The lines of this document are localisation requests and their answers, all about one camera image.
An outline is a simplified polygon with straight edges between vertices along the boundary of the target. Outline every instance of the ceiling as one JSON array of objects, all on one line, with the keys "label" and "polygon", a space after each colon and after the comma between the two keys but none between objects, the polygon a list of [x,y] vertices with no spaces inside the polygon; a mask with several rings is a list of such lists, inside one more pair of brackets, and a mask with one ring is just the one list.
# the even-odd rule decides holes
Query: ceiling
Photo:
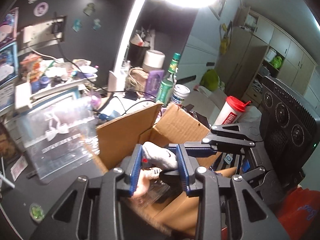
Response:
[{"label": "ceiling", "polygon": [[320,30],[304,0],[244,0],[244,4],[289,33],[320,65]]}]

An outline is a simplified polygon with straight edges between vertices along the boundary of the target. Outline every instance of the bottle label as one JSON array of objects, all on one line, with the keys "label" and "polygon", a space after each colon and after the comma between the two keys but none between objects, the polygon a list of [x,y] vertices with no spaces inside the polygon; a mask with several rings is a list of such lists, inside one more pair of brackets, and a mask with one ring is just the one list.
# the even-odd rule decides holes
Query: bottle label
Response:
[{"label": "bottle label", "polygon": [[159,92],[158,92],[158,96],[156,98],[157,103],[158,102],[162,102],[164,105],[167,104],[166,101],[168,99],[168,93],[169,93],[169,91],[171,90],[172,87],[173,87],[173,84],[169,85],[169,84],[166,84],[164,82],[161,82],[160,88],[159,88]]},{"label": "bottle label", "polygon": [[171,61],[171,64],[170,64],[169,69],[168,69],[168,72],[175,73],[177,66],[178,66],[178,62],[176,62],[174,60]]}]

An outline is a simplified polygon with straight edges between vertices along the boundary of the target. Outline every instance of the red cap cup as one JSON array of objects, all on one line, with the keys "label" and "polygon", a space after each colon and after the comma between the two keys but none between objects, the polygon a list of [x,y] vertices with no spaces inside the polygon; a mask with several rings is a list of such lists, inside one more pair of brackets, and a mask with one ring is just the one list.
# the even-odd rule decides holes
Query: red cap cup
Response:
[{"label": "red cap cup", "polygon": [[227,100],[214,124],[220,125],[234,123],[239,116],[245,112],[246,105],[247,104],[241,102],[238,98],[233,96],[227,97]]}]

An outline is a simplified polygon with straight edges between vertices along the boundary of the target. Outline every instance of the power outlet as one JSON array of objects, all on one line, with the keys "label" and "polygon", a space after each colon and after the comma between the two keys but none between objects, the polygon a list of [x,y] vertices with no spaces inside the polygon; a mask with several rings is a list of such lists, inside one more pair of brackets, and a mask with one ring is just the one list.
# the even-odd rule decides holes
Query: power outlet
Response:
[{"label": "power outlet", "polygon": [[[23,29],[24,47],[27,47],[27,43],[31,47],[39,43],[55,40],[56,37],[52,34],[52,26],[56,25],[56,21],[59,22],[59,25],[64,25],[65,17],[59,17],[57,20],[49,20],[37,25],[25,27]],[[63,32],[56,33],[56,36],[58,39],[62,39]]]}]

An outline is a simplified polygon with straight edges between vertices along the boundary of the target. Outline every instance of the red cloth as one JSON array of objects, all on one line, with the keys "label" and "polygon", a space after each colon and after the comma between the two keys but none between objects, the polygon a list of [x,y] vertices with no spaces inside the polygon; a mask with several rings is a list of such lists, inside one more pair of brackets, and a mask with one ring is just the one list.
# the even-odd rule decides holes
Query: red cloth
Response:
[{"label": "red cloth", "polygon": [[[279,222],[291,240],[299,240],[307,231],[320,209],[320,192],[297,188],[282,202],[276,213]],[[228,239],[227,228],[221,232],[221,239]]]}]

